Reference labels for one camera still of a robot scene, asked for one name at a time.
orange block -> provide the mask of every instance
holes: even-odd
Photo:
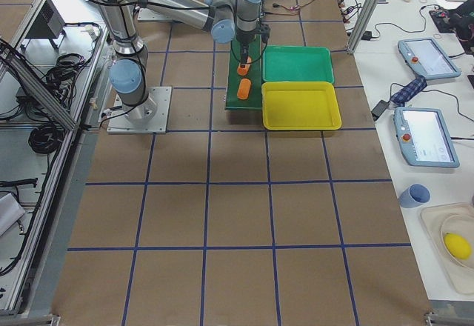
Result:
[[[252,82],[249,79],[241,79],[240,84],[238,85],[237,97],[241,100],[247,100],[249,98],[251,86]]]
[[[252,63],[252,59],[250,57],[247,58],[247,64],[243,67],[240,64],[237,66],[237,74],[240,76],[246,76],[249,73],[250,63]]]

yellow lemon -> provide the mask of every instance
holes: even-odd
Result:
[[[459,259],[468,259],[472,253],[469,242],[463,236],[456,233],[446,233],[444,235],[444,244],[447,250]]]

blue cup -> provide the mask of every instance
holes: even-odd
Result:
[[[430,191],[421,184],[409,186],[398,198],[402,207],[418,207],[430,200]]]

white bowl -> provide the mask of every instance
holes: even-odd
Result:
[[[444,243],[444,235],[446,233],[456,233],[457,235],[463,236],[469,242],[473,252],[468,259],[456,258],[449,252]],[[448,216],[441,225],[441,242],[454,262],[474,270],[474,217],[468,215]]]

yellow tray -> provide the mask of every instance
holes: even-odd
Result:
[[[269,130],[337,130],[341,114],[334,86],[326,81],[275,81],[261,86]]]

